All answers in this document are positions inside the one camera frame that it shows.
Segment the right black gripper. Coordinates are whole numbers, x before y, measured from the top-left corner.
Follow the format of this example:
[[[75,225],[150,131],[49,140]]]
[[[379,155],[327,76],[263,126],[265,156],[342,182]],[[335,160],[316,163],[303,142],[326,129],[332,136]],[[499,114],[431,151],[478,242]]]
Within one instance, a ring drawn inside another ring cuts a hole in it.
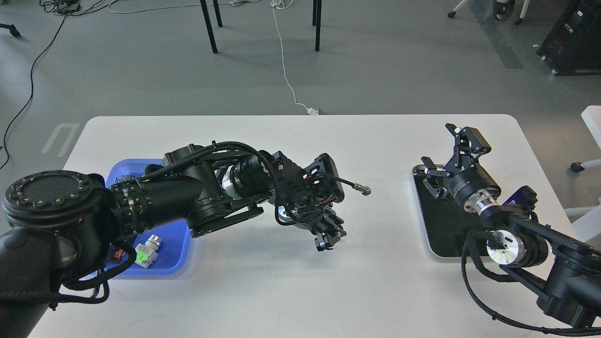
[[[479,165],[479,157],[492,151],[492,146],[476,128],[458,128],[447,123],[445,128],[453,135],[453,155],[444,167],[437,166],[429,157],[421,160],[425,165],[423,183],[435,199],[445,199],[451,194],[457,205],[466,212],[483,212],[498,205],[496,199],[501,188],[487,171]],[[447,169],[463,169],[459,173]]]

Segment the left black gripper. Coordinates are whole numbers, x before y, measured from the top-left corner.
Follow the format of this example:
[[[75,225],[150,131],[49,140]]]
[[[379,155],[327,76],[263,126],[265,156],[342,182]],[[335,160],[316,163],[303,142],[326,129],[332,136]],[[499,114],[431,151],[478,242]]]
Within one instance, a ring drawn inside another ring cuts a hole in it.
[[[293,213],[299,220],[295,225],[309,230],[316,235],[315,239],[327,243],[329,250],[347,235],[343,227],[344,220],[337,216],[331,206],[300,207],[294,209]]]

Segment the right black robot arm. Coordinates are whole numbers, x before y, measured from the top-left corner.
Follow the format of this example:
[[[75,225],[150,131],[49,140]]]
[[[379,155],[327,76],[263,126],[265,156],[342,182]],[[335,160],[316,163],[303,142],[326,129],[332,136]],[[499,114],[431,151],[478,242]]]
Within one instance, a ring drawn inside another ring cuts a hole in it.
[[[479,308],[493,320],[544,334],[565,337],[598,336],[600,317],[600,252],[592,246],[540,224],[535,214],[537,195],[522,186],[498,203],[501,188],[480,165],[491,146],[478,129],[447,123],[453,135],[453,154],[445,165],[423,156],[422,183],[434,199],[451,197],[458,208],[475,213],[481,228],[463,239],[460,269],[464,285]],[[537,295],[542,312],[567,324],[566,329],[536,327],[506,317],[485,305],[472,290],[467,259],[483,276],[499,283],[520,283]]]

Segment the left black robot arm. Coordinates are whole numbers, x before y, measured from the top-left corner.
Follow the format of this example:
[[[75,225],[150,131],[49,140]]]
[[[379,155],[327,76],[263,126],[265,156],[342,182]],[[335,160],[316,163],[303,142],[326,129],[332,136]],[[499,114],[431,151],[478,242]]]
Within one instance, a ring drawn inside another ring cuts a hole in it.
[[[190,144],[110,187],[101,175],[68,170],[13,182],[2,202],[11,229],[1,236],[1,336],[25,338],[43,314],[65,302],[99,304],[108,281],[133,265],[128,239],[185,220],[193,238],[275,208],[275,220],[316,236],[318,251],[346,235],[333,203],[347,184],[328,154],[306,168],[281,152],[239,142]]]

